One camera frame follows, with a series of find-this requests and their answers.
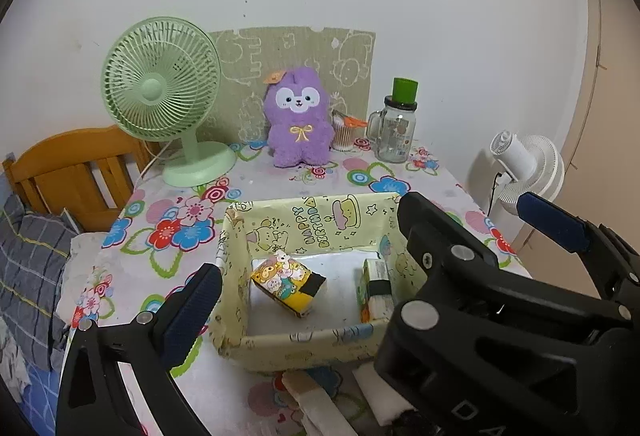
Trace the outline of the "green yellow tissue pack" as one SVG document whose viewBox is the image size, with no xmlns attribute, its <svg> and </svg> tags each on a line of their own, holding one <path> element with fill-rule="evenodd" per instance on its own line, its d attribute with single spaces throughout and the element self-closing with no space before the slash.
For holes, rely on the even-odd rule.
<svg viewBox="0 0 640 436">
<path fill-rule="evenodd" d="M 357 286 L 360 321 L 390 320 L 395 308 L 390 274 L 384 260 L 366 258 Z"/>
</svg>

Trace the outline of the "yellow cartoon tissue pack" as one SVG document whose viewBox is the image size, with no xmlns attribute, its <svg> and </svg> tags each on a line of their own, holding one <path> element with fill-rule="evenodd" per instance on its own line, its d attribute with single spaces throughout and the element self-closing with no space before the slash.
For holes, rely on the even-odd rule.
<svg viewBox="0 0 640 436">
<path fill-rule="evenodd" d="M 250 280 L 297 318 L 309 314 L 316 297 L 326 286 L 325 276 L 282 250 L 277 250 L 259 264 Z"/>
</svg>

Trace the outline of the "white towel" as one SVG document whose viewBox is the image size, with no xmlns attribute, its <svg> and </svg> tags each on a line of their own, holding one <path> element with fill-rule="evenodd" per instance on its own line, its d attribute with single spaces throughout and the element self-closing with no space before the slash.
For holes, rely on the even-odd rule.
<svg viewBox="0 0 640 436">
<path fill-rule="evenodd" d="M 412 404 L 378 375 L 372 362 L 362 364 L 352 374 L 379 426 L 390 426 L 403 413 L 416 411 Z"/>
</svg>

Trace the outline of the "beige door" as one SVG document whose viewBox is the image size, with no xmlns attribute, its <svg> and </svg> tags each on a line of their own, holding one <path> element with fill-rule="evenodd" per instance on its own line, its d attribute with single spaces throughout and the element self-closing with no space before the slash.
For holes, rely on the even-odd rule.
<svg viewBox="0 0 640 436">
<path fill-rule="evenodd" d="M 541 134 L 561 151 L 564 210 L 639 242 L 639 11 L 634 0 L 478 0 L 471 38 L 495 110 L 461 176 L 479 204 L 497 169 L 492 135 Z"/>
</svg>

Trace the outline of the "white standing fan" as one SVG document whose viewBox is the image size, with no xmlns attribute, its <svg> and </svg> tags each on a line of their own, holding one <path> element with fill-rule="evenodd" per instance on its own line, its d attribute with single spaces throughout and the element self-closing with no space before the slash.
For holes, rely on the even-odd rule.
<svg viewBox="0 0 640 436">
<path fill-rule="evenodd" d="M 549 138 L 502 130 L 474 160 L 468 190 L 487 215 L 502 208 L 516 216 L 522 194 L 532 192 L 554 201 L 564 176 L 561 152 Z"/>
</svg>

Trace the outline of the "grey plaid bedding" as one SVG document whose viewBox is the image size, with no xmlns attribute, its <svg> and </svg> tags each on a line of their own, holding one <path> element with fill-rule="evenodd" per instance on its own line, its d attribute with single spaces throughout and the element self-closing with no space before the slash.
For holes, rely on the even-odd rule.
<svg viewBox="0 0 640 436">
<path fill-rule="evenodd" d="M 70 240 L 64 220 L 38 214 L 14 193 L 1 207 L 1 317 L 33 366 L 62 369 L 67 328 L 55 313 Z"/>
</svg>

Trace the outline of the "floral tablecloth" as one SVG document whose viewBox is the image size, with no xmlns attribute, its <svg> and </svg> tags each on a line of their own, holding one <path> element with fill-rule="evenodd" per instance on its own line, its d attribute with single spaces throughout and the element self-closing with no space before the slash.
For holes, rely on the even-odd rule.
<svg viewBox="0 0 640 436">
<path fill-rule="evenodd" d="M 407 162 L 390 164 L 360 138 L 322 166 L 285 170 L 273 165 L 263 144 L 242 144 L 236 153 L 233 170 L 208 184 L 180 189 L 149 176 L 109 230 L 74 239 L 60 316 L 108 326 L 156 312 L 201 264 L 221 269 L 219 240 L 229 206 L 302 196 L 420 192 L 494 252 L 502 269 L 523 269 L 498 228 L 427 148 L 414 146 Z M 221 357 L 210 337 L 213 312 L 186 361 L 172 370 L 198 417 L 215 435 L 305 434 L 303 413 L 282 383 L 285 370 L 250 371 Z M 380 428 L 352 376 L 360 361 L 307 369 L 352 427 L 372 435 Z"/>
</svg>

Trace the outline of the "yellow cartoon storage box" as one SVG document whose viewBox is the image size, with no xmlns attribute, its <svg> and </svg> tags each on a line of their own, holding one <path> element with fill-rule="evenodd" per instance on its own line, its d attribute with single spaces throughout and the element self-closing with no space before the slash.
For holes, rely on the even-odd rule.
<svg viewBox="0 0 640 436">
<path fill-rule="evenodd" d="M 394 303 L 426 281 L 399 231 L 399 201 L 383 192 L 229 206 L 209 326 L 218 354 L 258 372 L 373 357 L 388 323 L 364 310 L 375 269 L 390 279 Z"/>
</svg>

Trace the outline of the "glass jar green lid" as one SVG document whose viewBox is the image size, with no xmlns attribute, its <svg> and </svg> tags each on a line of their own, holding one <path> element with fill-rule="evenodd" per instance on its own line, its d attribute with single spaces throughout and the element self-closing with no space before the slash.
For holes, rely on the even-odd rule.
<svg viewBox="0 0 640 436">
<path fill-rule="evenodd" d="M 394 78 L 390 95 L 382 110 L 370 114 L 366 136 L 376 157 L 386 163 L 408 160 L 416 129 L 416 93 L 419 83 L 408 78 Z"/>
</svg>

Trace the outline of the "toothpick holder orange lid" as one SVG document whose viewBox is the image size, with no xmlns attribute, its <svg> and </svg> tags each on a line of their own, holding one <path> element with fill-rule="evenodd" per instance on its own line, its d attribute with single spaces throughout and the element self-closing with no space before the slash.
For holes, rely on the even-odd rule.
<svg viewBox="0 0 640 436">
<path fill-rule="evenodd" d="M 364 130 L 368 123 L 337 110 L 331 112 L 331 123 L 334 129 L 332 149 L 349 151 L 355 143 L 357 134 Z"/>
</svg>

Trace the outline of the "purple plush toy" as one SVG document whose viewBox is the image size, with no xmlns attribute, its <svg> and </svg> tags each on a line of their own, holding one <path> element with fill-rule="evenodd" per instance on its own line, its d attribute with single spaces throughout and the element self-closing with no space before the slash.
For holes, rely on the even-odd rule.
<svg viewBox="0 0 640 436">
<path fill-rule="evenodd" d="M 269 74 L 264 113 L 269 122 L 267 144 L 275 167 L 329 162 L 334 128 L 328 93 L 309 66 Z"/>
</svg>

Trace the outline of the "patterned cardboard sheet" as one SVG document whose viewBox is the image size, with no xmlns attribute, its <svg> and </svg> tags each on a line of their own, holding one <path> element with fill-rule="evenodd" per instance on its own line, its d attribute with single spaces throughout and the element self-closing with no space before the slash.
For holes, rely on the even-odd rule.
<svg viewBox="0 0 640 436">
<path fill-rule="evenodd" d="M 274 72 L 309 66 L 320 76 L 330 108 L 363 118 L 367 112 L 375 34 L 340 28 L 270 26 L 210 34 L 221 78 L 198 139 L 247 144 L 267 138 L 266 79 Z"/>
</svg>

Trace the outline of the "green desk fan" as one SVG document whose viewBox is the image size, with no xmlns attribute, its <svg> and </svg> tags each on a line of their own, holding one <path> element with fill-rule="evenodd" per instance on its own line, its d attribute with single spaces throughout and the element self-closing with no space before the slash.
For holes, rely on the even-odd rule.
<svg viewBox="0 0 640 436">
<path fill-rule="evenodd" d="M 104 106 L 127 134 L 181 148 L 164 165 L 163 180 L 195 187 L 224 176 L 236 155 L 220 141 L 199 141 L 196 131 L 213 110 L 221 65 L 212 38 L 181 18 L 154 17 L 123 32 L 101 73 Z"/>
</svg>

